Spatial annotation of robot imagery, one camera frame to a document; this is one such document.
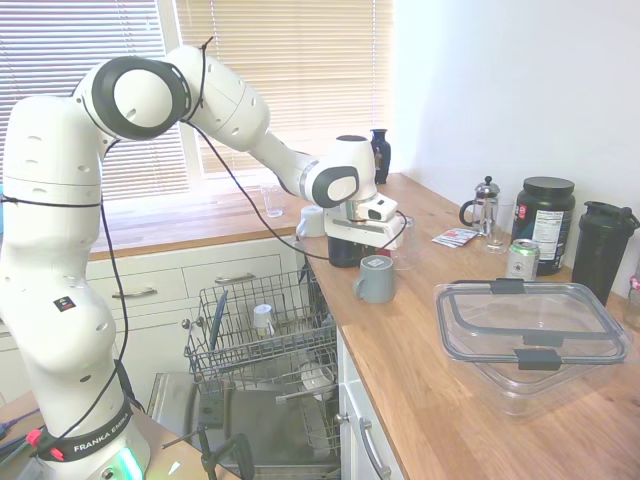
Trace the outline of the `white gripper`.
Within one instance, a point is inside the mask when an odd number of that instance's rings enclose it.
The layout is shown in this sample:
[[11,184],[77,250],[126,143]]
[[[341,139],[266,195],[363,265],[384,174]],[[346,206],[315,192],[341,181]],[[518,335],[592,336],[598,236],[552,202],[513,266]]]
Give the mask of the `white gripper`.
[[406,221],[396,213],[388,221],[352,221],[340,207],[324,210],[324,228],[329,237],[359,243],[362,257],[377,255],[379,249],[396,250],[403,242]]

